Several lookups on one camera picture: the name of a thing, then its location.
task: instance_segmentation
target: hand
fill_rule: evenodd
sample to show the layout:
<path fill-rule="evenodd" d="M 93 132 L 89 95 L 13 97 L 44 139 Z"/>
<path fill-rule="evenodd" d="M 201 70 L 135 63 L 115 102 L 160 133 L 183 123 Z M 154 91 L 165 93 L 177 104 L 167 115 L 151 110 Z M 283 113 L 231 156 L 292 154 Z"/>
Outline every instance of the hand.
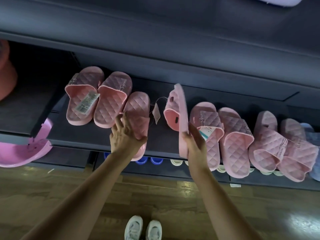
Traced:
<path fill-rule="evenodd" d="M 131 127 L 127 114 L 124 113 L 121 121 L 121 116 L 118 115 L 115 118 L 115 124 L 111 128 L 110 134 L 111 153 L 117 154 L 119 159 L 122 157 L 126 159 L 132 159 L 137 154 L 140 147 L 148 140 L 147 137 L 143 137 L 138 140 L 134 136 L 134 131 Z"/>
<path fill-rule="evenodd" d="M 198 129 L 189 123 L 189 131 L 183 133 L 183 139 L 188 146 L 188 164 L 192 178 L 196 177 L 203 170 L 209 170 L 207 163 L 207 146 L 206 141 L 200 135 Z"/>

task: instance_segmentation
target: pink plastic object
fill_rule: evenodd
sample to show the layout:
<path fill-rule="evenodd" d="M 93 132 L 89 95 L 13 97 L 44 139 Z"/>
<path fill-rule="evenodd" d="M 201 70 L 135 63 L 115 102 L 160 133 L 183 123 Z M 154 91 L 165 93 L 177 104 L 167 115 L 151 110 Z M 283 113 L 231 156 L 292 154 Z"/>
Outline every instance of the pink plastic object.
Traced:
<path fill-rule="evenodd" d="M 262 172 L 273 172 L 282 161 L 288 140 L 278 132 L 273 113 L 260 112 L 254 127 L 254 142 L 249 147 L 249 159 Z"/>
<path fill-rule="evenodd" d="M 319 148 L 306 141 L 304 128 L 293 119 L 281 122 L 281 134 L 288 139 L 288 145 L 278 169 L 290 180 L 301 182 L 312 170 Z"/>
<path fill-rule="evenodd" d="M 66 85 L 65 90 L 70 97 L 66 119 L 71 125 L 85 125 L 92 120 L 98 100 L 94 102 L 86 114 L 79 113 L 75 108 L 90 91 L 98 92 L 98 87 L 103 80 L 103 71 L 99 67 L 90 66 L 76 73 Z"/>
<path fill-rule="evenodd" d="M 224 135 L 222 123 L 216 107 L 209 102 L 201 102 L 193 107 L 190 113 L 190 122 L 200 130 L 210 127 L 212 134 L 206 140 L 207 162 L 211 171 L 217 169 L 220 164 L 219 140 Z"/>
<path fill-rule="evenodd" d="M 149 113 L 150 113 L 150 98 L 144 92 L 133 92 L 123 109 L 126 112 L 130 124 L 132 126 L 134 135 L 137 139 L 148 136 L 149 129 Z M 147 143 L 142 145 L 138 153 L 132 158 L 131 161 L 138 161 L 146 151 Z"/>
<path fill-rule="evenodd" d="M 9 95 L 17 84 L 18 75 L 9 60 L 9 43 L 0 40 L 0 101 Z"/>
<path fill-rule="evenodd" d="M 132 81 L 124 72 L 112 72 L 98 88 L 100 94 L 94 112 L 94 122 L 102 128 L 111 128 L 116 116 L 122 112 L 131 93 Z"/>
<path fill-rule="evenodd" d="M 52 149 L 50 141 L 46 139 L 52 125 L 52 122 L 46 119 L 37 136 L 29 138 L 28 145 L 1 142 L 0 167 L 12 168 L 22 166 L 46 155 Z"/>
<path fill-rule="evenodd" d="M 182 138 L 183 132 L 189 133 L 188 111 L 186 98 L 180 84 L 175 84 L 174 90 L 170 92 L 163 114 L 169 127 L 174 131 L 179 132 L 180 157 L 188 158 L 188 147 Z"/>
<path fill-rule="evenodd" d="M 250 173 L 248 147 L 254 136 L 245 120 L 233 109 L 224 107 L 218 113 L 225 133 L 220 140 L 223 165 L 230 176 L 244 178 Z"/>
<path fill-rule="evenodd" d="M 298 5 L 302 0 L 261 0 L 261 1 L 282 6 L 282 7 L 294 7 Z"/>

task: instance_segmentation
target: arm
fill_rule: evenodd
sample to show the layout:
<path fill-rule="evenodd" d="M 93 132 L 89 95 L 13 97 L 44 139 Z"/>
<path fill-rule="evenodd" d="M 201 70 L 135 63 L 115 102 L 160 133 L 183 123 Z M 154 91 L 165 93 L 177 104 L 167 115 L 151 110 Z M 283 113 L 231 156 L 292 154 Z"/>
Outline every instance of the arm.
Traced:
<path fill-rule="evenodd" d="M 118 116 L 110 135 L 111 154 L 77 189 L 22 240 L 87 240 L 122 170 L 147 138 L 136 139 L 131 125 Z"/>
<path fill-rule="evenodd" d="M 184 133 L 189 149 L 190 174 L 196 183 L 212 226 L 220 240 L 261 240 L 213 177 L 207 164 L 206 142 L 197 128 L 189 124 L 191 135 Z"/>

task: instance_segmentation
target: wooden floor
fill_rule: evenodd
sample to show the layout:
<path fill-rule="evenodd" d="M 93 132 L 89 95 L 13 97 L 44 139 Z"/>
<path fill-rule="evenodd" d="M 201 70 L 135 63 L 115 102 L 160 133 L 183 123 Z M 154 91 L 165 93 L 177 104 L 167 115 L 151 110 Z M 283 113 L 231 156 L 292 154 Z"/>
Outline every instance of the wooden floor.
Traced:
<path fill-rule="evenodd" d="M 18 240 L 90 174 L 0 169 L 0 239 Z M 233 202 L 264 239 L 320 239 L 320 192 L 262 186 L 231 188 Z M 194 183 L 120 176 L 91 240 L 123 239 L 128 219 L 162 224 L 162 239 L 217 239 Z"/>

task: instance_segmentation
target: orange object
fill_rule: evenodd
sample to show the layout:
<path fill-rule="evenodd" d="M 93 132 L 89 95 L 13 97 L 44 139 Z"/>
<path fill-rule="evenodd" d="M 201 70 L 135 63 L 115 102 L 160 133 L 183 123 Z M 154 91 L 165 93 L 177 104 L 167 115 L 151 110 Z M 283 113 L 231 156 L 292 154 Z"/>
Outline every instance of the orange object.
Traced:
<path fill-rule="evenodd" d="M 17 84 L 18 74 L 9 60 L 9 43 L 0 40 L 0 101 L 9 95 Z"/>

